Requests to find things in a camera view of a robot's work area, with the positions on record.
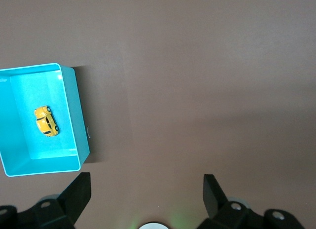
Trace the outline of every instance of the gray tabletop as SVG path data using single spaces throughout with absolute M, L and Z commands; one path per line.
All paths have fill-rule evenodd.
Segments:
M 194 229 L 205 173 L 315 227 L 316 0 L 0 0 L 0 15 L 0 69 L 75 67 L 92 177 L 78 229 Z M 0 204 L 77 174 L 1 168 Z

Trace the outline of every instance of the silver bolt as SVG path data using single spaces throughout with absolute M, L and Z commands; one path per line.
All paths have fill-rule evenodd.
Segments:
M 235 210 L 241 210 L 241 206 L 238 204 L 238 203 L 232 203 L 231 204 L 231 207 L 233 208 L 233 209 L 235 209 Z
M 285 219 L 284 215 L 281 214 L 281 213 L 278 212 L 278 211 L 274 211 L 274 212 L 272 213 L 272 216 L 274 216 L 276 219 L 279 219 L 279 220 L 284 220 L 284 219 Z
M 50 202 L 44 202 L 40 205 L 41 208 L 48 207 L 50 205 Z
M 8 211 L 7 209 L 1 209 L 1 210 L 0 210 L 0 215 L 6 214 L 7 211 Z

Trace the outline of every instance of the yellow toy car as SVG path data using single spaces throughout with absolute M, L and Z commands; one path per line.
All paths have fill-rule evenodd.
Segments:
M 36 116 L 36 124 L 39 130 L 47 137 L 56 136 L 59 128 L 51 113 L 49 106 L 39 107 L 34 110 Z

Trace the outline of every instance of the blue plastic container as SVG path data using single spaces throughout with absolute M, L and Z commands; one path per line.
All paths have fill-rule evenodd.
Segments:
M 34 109 L 50 106 L 59 134 L 46 137 Z M 75 71 L 59 64 L 0 70 L 0 157 L 7 176 L 80 170 L 89 155 Z

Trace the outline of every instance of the white circular object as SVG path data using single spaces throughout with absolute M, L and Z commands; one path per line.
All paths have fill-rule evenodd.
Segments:
M 139 229 L 168 229 L 168 228 L 160 223 L 147 223 L 141 226 Z

